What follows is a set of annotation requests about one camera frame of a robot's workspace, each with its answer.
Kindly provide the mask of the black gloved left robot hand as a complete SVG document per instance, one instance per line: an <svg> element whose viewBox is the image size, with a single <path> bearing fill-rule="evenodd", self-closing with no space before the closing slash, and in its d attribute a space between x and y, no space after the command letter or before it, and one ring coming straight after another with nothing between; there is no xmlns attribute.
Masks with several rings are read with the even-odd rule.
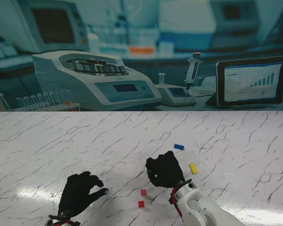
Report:
<svg viewBox="0 0 283 226"><path fill-rule="evenodd" d="M67 178L58 205L58 214L75 217L108 192L103 182L89 171L73 174Z"/></svg>

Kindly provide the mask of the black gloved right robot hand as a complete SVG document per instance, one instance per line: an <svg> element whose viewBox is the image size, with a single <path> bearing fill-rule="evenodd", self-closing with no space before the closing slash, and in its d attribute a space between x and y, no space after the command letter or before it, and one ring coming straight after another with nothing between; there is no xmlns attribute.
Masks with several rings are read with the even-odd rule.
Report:
<svg viewBox="0 0 283 226"><path fill-rule="evenodd" d="M145 166L150 182L156 187L174 188L179 182L185 182L173 151L160 154L156 159L148 158Z"/></svg>

